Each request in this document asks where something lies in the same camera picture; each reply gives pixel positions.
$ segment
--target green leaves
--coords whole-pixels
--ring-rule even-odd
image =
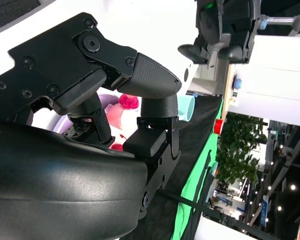
[[[216,160],[219,172],[217,178],[234,183],[236,179],[258,180],[259,159],[250,152],[260,143],[267,142],[262,133],[263,119],[229,112],[219,138]]]

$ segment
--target black plastic housing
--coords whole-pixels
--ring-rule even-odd
[[[147,172],[133,154],[0,122],[0,240],[124,236],[137,226]]]

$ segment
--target black cable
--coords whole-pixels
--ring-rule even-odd
[[[231,216],[227,216],[227,215],[225,215],[221,212],[212,210],[208,207],[205,207],[205,206],[203,206],[201,204],[198,204],[194,201],[186,199],[182,196],[178,196],[178,195],[176,195],[172,192],[162,190],[162,189],[158,189],[157,192],[162,194],[162,195],[167,196],[168,198],[176,200],[179,203],[188,205],[188,206],[192,207],[193,209],[199,210],[200,212],[202,212],[203,214],[205,214],[209,217],[216,218],[216,219],[219,219],[221,221],[225,221],[225,223],[228,224],[228,225],[235,226],[237,228],[243,229],[243,230],[247,231],[248,233],[250,233],[250,234],[252,234],[252,235],[254,235],[258,238],[261,238],[263,240],[278,240],[278,238],[276,238],[274,236],[271,236],[271,235],[269,235],[269,234],[267,234],[267,233],[265,233],[265,232],[263,232],[259,229],[256,229],[252,226],[249,226],[249,225],[247,225],[247,224],[245,224],[241,221],[237,221],[236,219],[234,219]]]

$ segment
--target cyan cup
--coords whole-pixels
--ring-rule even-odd
[[[178,117],[181,121],[189,122],[194,114],[195,97],[191,95],[177,96],[178,101]]]

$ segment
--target pink toy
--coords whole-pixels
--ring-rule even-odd
[[[137,117],[140,116],[139,100],[136,96],[123,94],[119,103],[109,104],[105,109],[115,142],[111,149],[123,151],[123,143],[137,130]]]

